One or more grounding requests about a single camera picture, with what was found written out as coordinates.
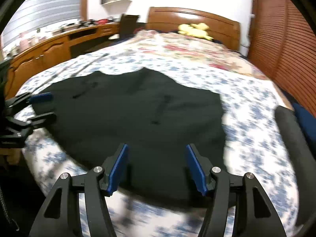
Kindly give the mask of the wooden louvered wardrobe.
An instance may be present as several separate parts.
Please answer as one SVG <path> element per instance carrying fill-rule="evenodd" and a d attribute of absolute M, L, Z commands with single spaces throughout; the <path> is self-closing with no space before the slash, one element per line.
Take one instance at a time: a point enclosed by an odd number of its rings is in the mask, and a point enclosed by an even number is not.
<path fill-rule="evenodd" d="M 315 34 L 291 0 L 254 0 L 248 58 L 315 115 Z"/>

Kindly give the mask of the wooden bed headboard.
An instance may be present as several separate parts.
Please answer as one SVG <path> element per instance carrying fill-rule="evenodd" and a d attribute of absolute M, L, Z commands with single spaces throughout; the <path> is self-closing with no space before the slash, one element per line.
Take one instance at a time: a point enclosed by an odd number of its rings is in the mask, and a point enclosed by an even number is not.
<path fill-rule="evenodd" d="M 208 34 L 221 41 L 228 49 L 239 51 L 240 23 L 209 12 L 176 7 L 151 7 L 146 23 L 147 29 L 175 31 L 181 24 L 205 23 Z"/>

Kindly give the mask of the red basket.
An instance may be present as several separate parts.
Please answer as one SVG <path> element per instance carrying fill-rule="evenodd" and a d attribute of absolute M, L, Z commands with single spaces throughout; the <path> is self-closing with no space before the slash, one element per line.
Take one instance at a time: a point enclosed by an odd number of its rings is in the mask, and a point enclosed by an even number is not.
<path fill-rule="evenodd" d="M 98 23 L 99 25 L 107 24 L 107 23 L 108 23 L 108 19 L 100 19 L 100 20 L 97 21 L 97 23 Z"/>

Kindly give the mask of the grey zebra window blind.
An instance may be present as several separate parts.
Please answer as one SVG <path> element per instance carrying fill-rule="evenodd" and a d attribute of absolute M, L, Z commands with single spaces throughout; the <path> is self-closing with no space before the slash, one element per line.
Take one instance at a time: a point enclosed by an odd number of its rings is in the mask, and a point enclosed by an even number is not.
<path fill-rule="evenodd" d="M 7 47 L 21 34 L 66 20 L 80 18 L 81 0 L 25 0 L 2 32 L 2 45 Z"/>

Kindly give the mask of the yellow plush toy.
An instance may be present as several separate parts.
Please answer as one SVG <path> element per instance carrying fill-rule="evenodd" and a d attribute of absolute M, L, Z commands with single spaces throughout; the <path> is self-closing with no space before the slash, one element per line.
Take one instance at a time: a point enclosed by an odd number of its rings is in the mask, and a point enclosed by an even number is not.
<path fill-rule="evenodd" d="M 178 26 L 178 34 L 212 41 L 213 38 L 209 36 L 207 32 L 208 29 L 209 29 L 209 26 L 206 25 L 205 23 L 181 24 Z"/>

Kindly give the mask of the folded grey garment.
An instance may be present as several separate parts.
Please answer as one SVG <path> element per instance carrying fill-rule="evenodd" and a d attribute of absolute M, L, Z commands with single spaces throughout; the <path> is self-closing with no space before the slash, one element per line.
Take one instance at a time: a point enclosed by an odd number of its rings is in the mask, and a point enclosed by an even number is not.
<path fill-rule="evenodd" d="M 296 225 L 300 226 L 315 214 L 315 159 L 293 111 L 278 106 L 274 117 L 295 170 L 299 192 Z"/>

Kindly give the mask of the blue floral white quilt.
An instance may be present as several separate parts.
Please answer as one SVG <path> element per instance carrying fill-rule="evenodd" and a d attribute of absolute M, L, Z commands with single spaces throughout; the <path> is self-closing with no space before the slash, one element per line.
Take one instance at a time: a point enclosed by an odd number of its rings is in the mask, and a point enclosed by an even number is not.
<path fill-rule="evenodd" d="M 299 208 L 298 187 L 274 120 L 274 110 L 283 102 L 270 81 L 188 59 L 145 54 L 120 44 L 45 70 L 27 80 L 20 92 L 37 94 L 55 82 L 94 71 L 122 74 L 143 67 L 159 71 L 184 86 L 220 95 L 227 135 L 224 163 L 228 171 L 241 175 L 253 172 L 278 212 L 287 236 L 293 236 Z M 197 236 L 205 212 L 157 207 L 123 190 L 108 198 L 107 203 L 118 236 Z"/>

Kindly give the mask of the folded navy blue garment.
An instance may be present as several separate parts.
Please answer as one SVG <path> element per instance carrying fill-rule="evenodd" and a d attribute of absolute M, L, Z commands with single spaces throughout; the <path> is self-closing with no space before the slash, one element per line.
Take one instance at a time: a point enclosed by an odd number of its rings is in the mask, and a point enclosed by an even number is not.
<path fill-rule="evenodd" d="M 307 140 L 315 145 L 316 138 L 316 119 L 306 109 L 298 103 L 293 104 L 294 113 L 298 123 L 307 138 Z"/>

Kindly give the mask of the red floral beige blanket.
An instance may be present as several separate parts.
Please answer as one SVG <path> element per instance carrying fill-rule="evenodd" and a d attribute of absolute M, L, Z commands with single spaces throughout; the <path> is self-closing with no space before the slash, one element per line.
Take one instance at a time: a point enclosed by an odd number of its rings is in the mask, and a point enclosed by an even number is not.
<path fill-rule="evenodd" d="M 128 51 L 185 59 L 260 80 L 269 79 L 238 51 L 204 39 L 173 32 L 141 30 L 123 44 Z"/>

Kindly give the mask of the dark wooden chair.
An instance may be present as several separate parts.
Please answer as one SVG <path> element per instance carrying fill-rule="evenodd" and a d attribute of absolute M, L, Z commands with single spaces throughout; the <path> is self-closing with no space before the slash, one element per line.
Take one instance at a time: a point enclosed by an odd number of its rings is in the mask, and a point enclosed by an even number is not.
<path fill-rule="evenodd" d="M 120 39 L 129 38 L 133 35 L 137 26 L 139 15 L 122 14 L 119 22 L 119 37 Z"/>

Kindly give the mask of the long wooden desk cabinet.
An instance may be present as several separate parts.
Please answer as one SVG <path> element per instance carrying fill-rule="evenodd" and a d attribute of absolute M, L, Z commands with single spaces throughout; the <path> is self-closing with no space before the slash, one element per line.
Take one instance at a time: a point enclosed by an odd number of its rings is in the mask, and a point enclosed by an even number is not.
<path fill-rule="evenodd" d="M 107 23 L 64 32 L 46 39 L 16 55 L 8 70 L 5 98 L 16 95 L 32 76 L 71 59 L 70 48 L 96 38 L 117 34 L 119 23 Z"/>

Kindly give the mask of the black double-breasted coat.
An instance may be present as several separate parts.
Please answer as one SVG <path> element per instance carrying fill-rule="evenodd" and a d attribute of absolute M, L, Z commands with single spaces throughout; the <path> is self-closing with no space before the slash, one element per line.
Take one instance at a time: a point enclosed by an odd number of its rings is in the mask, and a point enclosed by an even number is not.
<path fill-rule="evenodd" d="M 96 71 L 54 83 L 47 92 L 53 99 L 33 109 L 38 115 L 55 113 L 48 131 L 79 164 L 100 165 L 125 143 L 129 166 L 121 187 L 163 202 L 204 206 L 185 154 L 192 143 L 215 166 L 224 167 L 226 134 L 218 94 L 145 68 L 120 75 Z"/>

